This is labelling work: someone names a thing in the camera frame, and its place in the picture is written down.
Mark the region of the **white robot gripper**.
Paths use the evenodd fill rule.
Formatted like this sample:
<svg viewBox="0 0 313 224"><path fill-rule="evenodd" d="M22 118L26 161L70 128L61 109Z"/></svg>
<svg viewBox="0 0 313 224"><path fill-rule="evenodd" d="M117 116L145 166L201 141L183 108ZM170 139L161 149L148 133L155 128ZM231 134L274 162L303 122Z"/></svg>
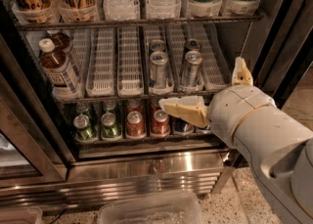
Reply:
<svg viewBox="0 0 313 224"><path fill-rule="evenodd" d="M252 84L245 59L237 57L232 73L233 86L215 94L209 107L204 104L202 96L172 97L160 99L158 103L167 114L196 127L205 128L210 123L213 134L234 148L233 137L238 126L260 108L275 107L274 100L257 87L250 86Z"/></svg>

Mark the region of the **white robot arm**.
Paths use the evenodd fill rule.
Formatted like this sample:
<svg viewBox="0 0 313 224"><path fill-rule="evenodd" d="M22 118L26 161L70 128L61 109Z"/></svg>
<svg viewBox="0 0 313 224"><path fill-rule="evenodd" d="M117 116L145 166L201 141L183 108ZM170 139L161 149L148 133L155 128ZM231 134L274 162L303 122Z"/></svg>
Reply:
<svg viewBox="0 0 313 224"><path fill-rule="evenodd" d="M196 127L208 126L237 150L284 224L313 224L313 131L253 85L243 58L235 60L232 84L208 105L201 96L161 99L159 105Z"/></svg>

